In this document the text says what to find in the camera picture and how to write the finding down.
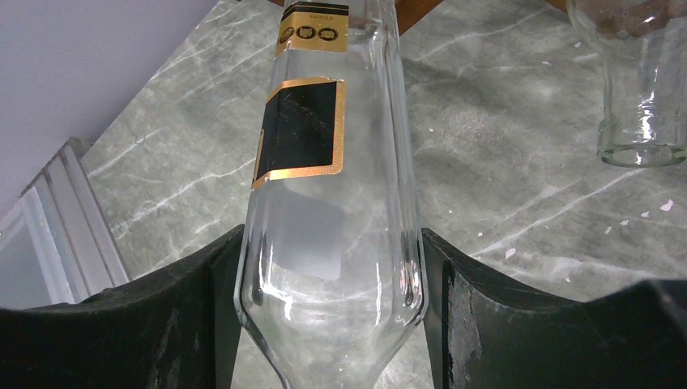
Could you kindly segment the clear bottle black gold label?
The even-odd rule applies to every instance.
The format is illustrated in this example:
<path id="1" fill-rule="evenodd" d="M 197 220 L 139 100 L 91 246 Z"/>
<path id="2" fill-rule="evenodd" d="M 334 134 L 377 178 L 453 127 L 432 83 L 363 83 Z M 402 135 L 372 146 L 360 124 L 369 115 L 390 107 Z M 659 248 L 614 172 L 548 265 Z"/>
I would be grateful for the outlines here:
<path id="1" fill-rule="evenodd" d="M 371 388 L 427 309 L 392 1 L 287 1 L 234 305 L 285 388 Z"/>

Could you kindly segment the clear glass bottle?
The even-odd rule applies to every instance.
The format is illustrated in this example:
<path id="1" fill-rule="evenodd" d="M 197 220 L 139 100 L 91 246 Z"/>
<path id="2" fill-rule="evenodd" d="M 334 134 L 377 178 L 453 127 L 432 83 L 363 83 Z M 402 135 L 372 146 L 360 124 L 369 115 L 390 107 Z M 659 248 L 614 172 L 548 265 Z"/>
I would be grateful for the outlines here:
<path id="1" fill-rule="evenodd" d="M 580 37 L 603 62 L 597 156 L 625 168 L 686 160 L 686 3 L 568 1 Z"/>

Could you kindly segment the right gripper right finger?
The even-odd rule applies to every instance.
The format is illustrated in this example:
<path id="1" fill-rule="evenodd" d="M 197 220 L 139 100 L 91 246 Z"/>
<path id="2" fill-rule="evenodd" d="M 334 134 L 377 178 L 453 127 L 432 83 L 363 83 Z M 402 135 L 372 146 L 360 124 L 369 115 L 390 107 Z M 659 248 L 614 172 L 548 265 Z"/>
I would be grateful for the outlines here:
<path id="1" fill-rule="evenodd" d="M 588 302 L 519 282 L 422 231 L 436 388 L 683 388 L 686 283 Z"/>

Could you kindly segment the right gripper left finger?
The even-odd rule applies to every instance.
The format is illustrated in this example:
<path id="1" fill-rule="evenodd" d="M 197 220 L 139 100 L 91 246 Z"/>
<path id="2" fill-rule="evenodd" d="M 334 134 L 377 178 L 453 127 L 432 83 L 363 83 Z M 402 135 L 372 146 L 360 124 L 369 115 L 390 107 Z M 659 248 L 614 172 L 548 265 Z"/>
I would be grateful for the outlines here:
<path id="1" fill-rule="evenodd" d="M 2 387 L 230 387 L 242 234 L 78 304 L 2 309 Z"/>

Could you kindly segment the brown wooden wine rack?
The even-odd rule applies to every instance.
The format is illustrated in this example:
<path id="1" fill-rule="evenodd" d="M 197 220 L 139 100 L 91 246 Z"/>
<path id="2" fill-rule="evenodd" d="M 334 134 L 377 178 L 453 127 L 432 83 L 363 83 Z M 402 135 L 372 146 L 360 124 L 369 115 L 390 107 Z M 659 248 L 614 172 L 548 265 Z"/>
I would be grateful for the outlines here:
<path id="1" fill-rule="evenodd" d="M 408 29 L 424 18 L 436 8 L 442 0 L 398 0 L 395 2 L 397 11 L 399 34 L 403 35 Z"/>

